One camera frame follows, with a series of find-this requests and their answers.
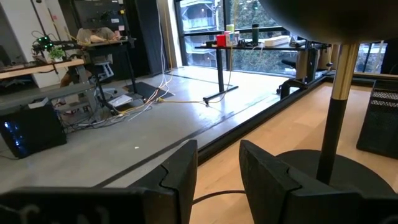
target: bottle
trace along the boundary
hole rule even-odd
[[[252,24],[252,41],[254,45],[259,44],[259,24]]]

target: tree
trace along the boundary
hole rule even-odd
[[[231,22],[235,23],[235,29],[251,28],[252,24],[260,27],[277,26],[277,23],[268,15],[258,0],[248,2],[229,0],[231,9]],[[281,35],[281,32],[260,33],[260,39]],[[241,34],[242,39],[251,39],[251,34]],[[281,60],[286,57],[294,57],[297,52],[268,51],[268,50],[235,50],[233,52],[233,69],[251,72],[286,73]]]

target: glass window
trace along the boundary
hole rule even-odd
[[[262,32],[260,39],[289,35],[283,32]],[[251,34],[241,34],[243,39],[251,39]],[[248,72],[278,73],[284,75],[295,75],[295,69],[282,63],[282,59],[297,57],[297,51],[289,50],[234,50],[233,70]]]
[[[224,30],[222,0],[180,2],[184,33]]]
[[[185,49],[188,65],[217,67],[215,49],[195,49],[206,41],[216,40],[216,35],[188,36],[185,37]],[[226,68],[225,51],[223,50],[223,67]]]
[[[238,2],[236,13],[234,11],[235,1]],[[259,24],[260,27],[277,26],[277,23],[266,13],[258,0],[229,0],[229,6],[232,24],[236,16],[235,29],[251,28],[252,24]]]
[[[359,46],[355,72],[380,73],[387,44],[372,44],[368,62],[366,63],[366,57],[368,55],[370,45],[371,44],[361,44]]]

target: box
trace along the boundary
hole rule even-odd
[[[239,31],[237,31],[235,33],[234,32],[229,32],[229,31],[225,31],[224,35],[225,35],[225,42],[226,42],[226,46],[227,47],[236,46],[238,44]]]
[[[39,108],[39,107],[45,106],[48,102],[49,102],[49,99],[47,97],[45,97],[45,98],[34,100],[30,104],[28,104],[28,107],[30,109]]]
[[[226,47],[226,37],[224,34],[217,35],[216,38],[217,38],[217,47]]]
[[[273,47],[280,44],[289,43],[290,37],[287,35],[282,35],[278,37],[272,37],[264,40],[264,46],[266,47]]]

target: concrete floor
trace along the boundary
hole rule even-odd
[[[169,83],[170,92],[175,96],[168,100],[200,101],[218,91],[217,71],[214,69],[185,67],[172,73],[178,77],[173,77]],[[224,72],[226,84],[228,78],[229,72]],[[239,89],[229,92],[223,101],[209,107],[199,103],[157,103],[152,105],[152,110],[131,121],[127,119],[108,128],[69,134],[68,144],[64,146],[19,161],[0,157],[0,178],[3,180],[0,192],[21,186],[92,187],[165,147],[171,149],[124,177],[105,184],[126,187],[173,153],[181,139],[192,137],[198,140],[199,147],[204,146],[273,105],[279,100],[275,90],[285,80],[233,72],[230,84],[239,85]],[[138,81],[158,86],[162,76]],[[124,81],[110,84],[124,85]],[[11,156],[1,141],[0,155]]]

